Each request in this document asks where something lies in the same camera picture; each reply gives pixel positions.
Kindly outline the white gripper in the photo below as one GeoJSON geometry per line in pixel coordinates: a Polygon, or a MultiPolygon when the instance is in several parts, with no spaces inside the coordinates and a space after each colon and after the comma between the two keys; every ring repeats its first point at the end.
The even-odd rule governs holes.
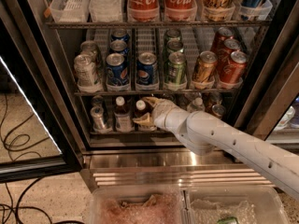
{"type": "Polygon", "coordinates": [[[141,126],[153,126],[177,134],[181,125],[190,115],[186,110],[178,107],[170,100],[160,99],[153,96],[143,97],[142,100],[148,103],[152,110],[140,118],[133,118],[133,122],[141,126]]]}

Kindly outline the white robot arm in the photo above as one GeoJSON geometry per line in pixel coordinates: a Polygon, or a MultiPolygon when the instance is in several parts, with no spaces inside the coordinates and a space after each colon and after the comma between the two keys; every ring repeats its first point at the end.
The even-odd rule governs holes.
{"type": "Polygon", "coordinates": [[[167,99],[146,100],[153,110],[135,118],[134,123],[169,131],[197,155],[218,147],[299,200],[298,155],[243,133],[205,111],[190,113],[167,99]]]}

